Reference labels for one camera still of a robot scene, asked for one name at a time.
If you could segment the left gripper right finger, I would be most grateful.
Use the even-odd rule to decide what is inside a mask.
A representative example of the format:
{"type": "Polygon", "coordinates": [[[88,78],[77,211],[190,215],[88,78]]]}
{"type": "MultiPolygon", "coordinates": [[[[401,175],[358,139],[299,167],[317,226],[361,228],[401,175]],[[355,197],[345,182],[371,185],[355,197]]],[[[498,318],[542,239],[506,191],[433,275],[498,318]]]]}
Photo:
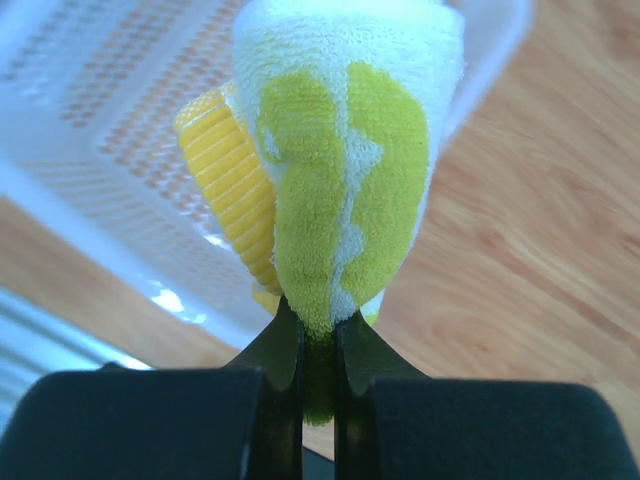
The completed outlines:
{"type": "Polygon", "coordinates": [[[436,379],[360,315],[335,332],[340,479],[635,479],[617,416],[573,383],[436,379]]]}

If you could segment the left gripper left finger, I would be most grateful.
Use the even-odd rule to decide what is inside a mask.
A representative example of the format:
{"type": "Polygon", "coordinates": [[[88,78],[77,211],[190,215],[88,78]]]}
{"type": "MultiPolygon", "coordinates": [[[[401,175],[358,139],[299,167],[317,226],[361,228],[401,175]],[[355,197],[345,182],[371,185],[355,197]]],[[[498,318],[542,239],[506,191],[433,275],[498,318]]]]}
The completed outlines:
{"type": "Polygon", "coordinates": [[[299,479],[304,329],[286,301],[221,368],[57,372],[1,439],[5,479],[299,479]]]}

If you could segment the yellow green towel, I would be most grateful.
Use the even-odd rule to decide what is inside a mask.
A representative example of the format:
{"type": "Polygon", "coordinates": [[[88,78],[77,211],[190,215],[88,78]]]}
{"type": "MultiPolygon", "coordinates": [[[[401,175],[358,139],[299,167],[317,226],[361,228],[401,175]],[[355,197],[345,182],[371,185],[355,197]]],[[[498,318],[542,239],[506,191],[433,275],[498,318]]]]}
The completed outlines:
{"type": "Polygon", "coordinates": [[[441,1],[251,1],[231,80],[174,118],[255,300],[304,324],[310,425],[334,415],[334,330],[376,319],[417,236],[464,31],[441,1]]]}

